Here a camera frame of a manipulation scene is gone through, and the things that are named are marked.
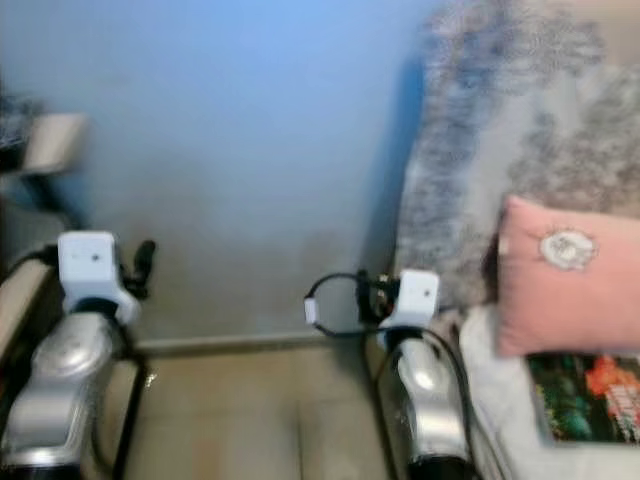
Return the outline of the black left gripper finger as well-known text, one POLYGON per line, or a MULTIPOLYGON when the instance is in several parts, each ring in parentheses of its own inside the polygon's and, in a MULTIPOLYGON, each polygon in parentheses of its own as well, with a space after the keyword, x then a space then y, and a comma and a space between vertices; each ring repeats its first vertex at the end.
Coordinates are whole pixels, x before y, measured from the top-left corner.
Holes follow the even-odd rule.
POLYGON ((157 252, 155 239, 146 239, 134 252, 134 296, 140 300, 150 297, 150 279, 154 273, 154 259, 157 252))

